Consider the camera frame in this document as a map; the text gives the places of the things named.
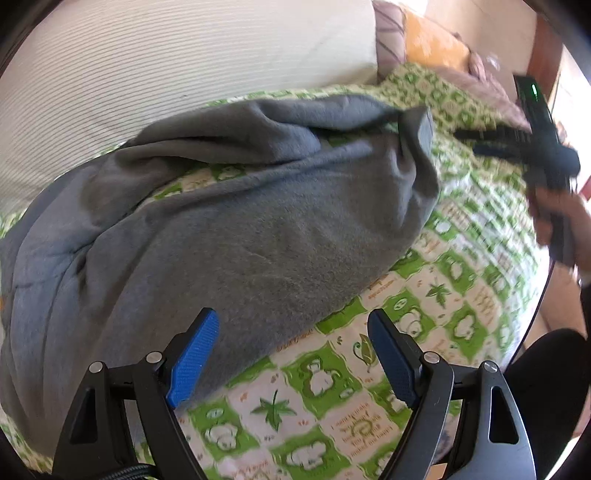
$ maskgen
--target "metal pivot screw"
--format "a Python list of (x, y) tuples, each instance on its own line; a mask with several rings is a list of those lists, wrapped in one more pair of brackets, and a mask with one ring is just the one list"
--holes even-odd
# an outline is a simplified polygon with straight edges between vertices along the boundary
[(160, 352), (150, 352), (146, 355), (146, 361), (149, 364), (157, 364), (162, 360), (162, 354)]
[(103, 370), (103, 362), (92, 362), (90, 367), (88, 367), (88, 371), (91, 374), (97, 374), (101, 370)]
[(435, 352), (425, 352), (423, 358), (428, 364), (438, 364), (440, 357)]
[(488, 360), (484, 362), (484, 370), (490, 372), (491, 374), (498, 371), (499, 367), (497, 367), (493, 362), (489, 362)]

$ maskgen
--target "person's hand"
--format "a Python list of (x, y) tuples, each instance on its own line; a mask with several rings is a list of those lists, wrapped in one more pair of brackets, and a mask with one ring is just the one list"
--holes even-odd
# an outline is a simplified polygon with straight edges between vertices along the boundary
[(591, 272), (591, 215), (585, 206), (585, 199), (575, 193), (555, 192), (542, 187), (530, 190), (527, 196), (537, 242), (542, 246), (549, 245), (552, 238), (552, 223), (540, 218), (540, 208), (561, 213), (570, 219), (576, 265), (580, 270)]

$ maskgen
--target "blue gripper pad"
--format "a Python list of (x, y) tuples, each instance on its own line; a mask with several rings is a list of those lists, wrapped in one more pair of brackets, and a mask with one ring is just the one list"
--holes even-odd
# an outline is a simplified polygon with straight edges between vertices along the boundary
[(394, 394), (399, 400), (405, 402), (409, 408), (412, 408), (418, 400), (418, 395), (414, 391), (413, 371), (384, 322), (390, 322), (391, 327), (396, 328), (387, 316), (382, 321), (382, 317), (376, 310), (369, 314), (369, 340), (374, 346)]
[(219, 330), (217, 313), (211, 310), (172, 367), (170, 389), (166, 395), (166, 401), (171, 408), (177, 408), (183, 400), (191, 396), (201, 370), (212, 352)]

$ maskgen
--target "bedsheet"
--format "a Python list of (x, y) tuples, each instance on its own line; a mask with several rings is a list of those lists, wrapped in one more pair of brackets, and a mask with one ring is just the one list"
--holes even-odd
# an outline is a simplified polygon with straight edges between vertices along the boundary
[[(502, 121), (416, 64), (379, 86), (256, 92), (245, 98), (316, 98), (365, 93), (391, 105), (431, 106), (433, 161), (441, 195), (415, 244), (390, 271), (316, 327), (246, 366), (207, 402), (179, 414), (181, 428), (210, 479), (376, 479), (410, 417), (396, 398), (367, 337), (367, 315), (383, 308), (423, 350), (449, 362), (505, 367), (534, 313), (547, 274), (535, 244), (518, 167), (474, 157), (450, 132)], [(350, 141), (334, 137), (331, 143)], [(200, 168), (145, 201), (245, 174), (244, 166)], [(448, 451), (460, 411), (453, 402), (438, 456)], [(32, 452), (0, 412), (0, 427), (34, 468), (51, 460)], [(140, 461), (151, 462), (145, 442)]]

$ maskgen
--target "gray fleece blanket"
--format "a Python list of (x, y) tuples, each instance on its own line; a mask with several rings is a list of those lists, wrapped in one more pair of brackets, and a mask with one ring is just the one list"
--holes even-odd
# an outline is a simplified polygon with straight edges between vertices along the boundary
[[(426, 108), (365, 96), (255, 100), (158, 121), (61, 176), (0, 244), (2, 407), (52, 455), (90, 363), (137, 362), (202, 307), (220, 336), (194, 399), (212, 393), (405, 253), (439, 192), (432, 133)], [(268, 168), (136, 210), (198, 162)]]

